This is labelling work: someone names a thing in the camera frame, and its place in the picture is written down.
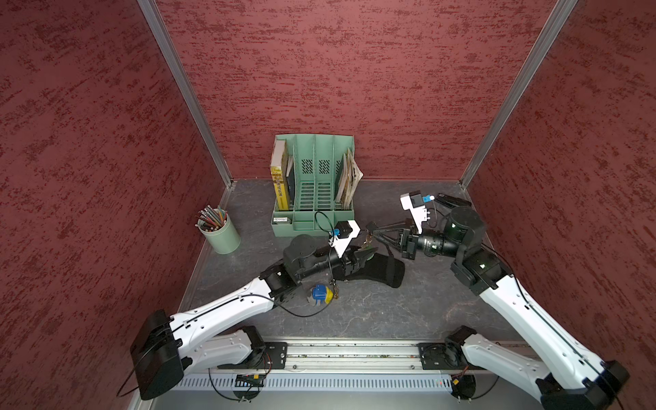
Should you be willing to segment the black fabric bag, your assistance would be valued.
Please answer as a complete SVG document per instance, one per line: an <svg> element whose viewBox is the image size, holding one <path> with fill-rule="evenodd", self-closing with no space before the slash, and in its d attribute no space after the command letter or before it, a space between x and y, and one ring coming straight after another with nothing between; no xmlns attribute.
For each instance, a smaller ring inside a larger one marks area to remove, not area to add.
<svg viewBox="0 0 656 410"><path fill-rule="evenodd" d="M376 253L365 267L356 274L333 274L336 281L371 280L393 289L401 287L405 276L405 264L393 256Z"/></svg>

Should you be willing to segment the blue yellow figure keychain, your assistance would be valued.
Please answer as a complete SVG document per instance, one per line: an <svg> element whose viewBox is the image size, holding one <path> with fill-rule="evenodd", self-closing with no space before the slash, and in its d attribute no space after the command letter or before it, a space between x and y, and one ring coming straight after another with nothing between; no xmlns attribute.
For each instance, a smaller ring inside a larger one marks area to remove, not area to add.
<svg viewBox="0 0 656 410"><path fill-rule="evenodd" d="M309 290L307 300L313 306L329 305L335 297L334 290L330 285L317 284Z"/></svg>

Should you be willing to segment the green cord charm decoration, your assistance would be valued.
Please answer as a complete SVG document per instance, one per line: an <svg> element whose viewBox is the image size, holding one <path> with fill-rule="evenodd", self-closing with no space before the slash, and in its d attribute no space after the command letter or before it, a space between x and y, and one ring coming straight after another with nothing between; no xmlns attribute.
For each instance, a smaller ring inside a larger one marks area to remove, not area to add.
<svg viewBox="0 0 656 410"><path fill-rule="evenodd" d="M360 245L359 250L368 250L368 249L375 250L376 247L374 246L373 242L374 242L374 235L371 232L368 232L362 244Z"/></svg>

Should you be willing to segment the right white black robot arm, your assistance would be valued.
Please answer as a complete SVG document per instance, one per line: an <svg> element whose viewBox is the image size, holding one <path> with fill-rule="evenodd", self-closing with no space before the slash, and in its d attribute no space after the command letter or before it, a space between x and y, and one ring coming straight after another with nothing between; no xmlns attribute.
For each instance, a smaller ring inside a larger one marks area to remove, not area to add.
<svg viewBox="0 0 656 410"><path fill-rule="evenodd" d="M510 266L483 245L486 226L474 209L453 208L440 232L422 232L411 221L371 223L367 230L406 259L418 251L451 257L459 282L495 309L537 355L532 360L461 326L446 340L450 360L493 372L545 409L607 409L619 401L630 378L625 367L586 348L530 296Z"/></svg>

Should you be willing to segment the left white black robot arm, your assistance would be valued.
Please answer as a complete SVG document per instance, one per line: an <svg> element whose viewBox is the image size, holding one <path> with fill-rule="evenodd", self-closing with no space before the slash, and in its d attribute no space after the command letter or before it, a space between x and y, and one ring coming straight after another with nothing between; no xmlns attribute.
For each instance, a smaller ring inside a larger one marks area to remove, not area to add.
<svg viewBox="0 0 656 410"><path fill-rule="evenodd" d="M197 363L192 355L203 343L252 316L281 307L307 278L327 273L336 281L393 284L394 257L351 245L359 233L355 221L340 221L329 232L328 246L321 249L312 237L299 235L284 249L281 261L227 296L187 312L168 315L159 309L150 314L130 347L131 376L141 399L154 399L172 389Z"/></svg>

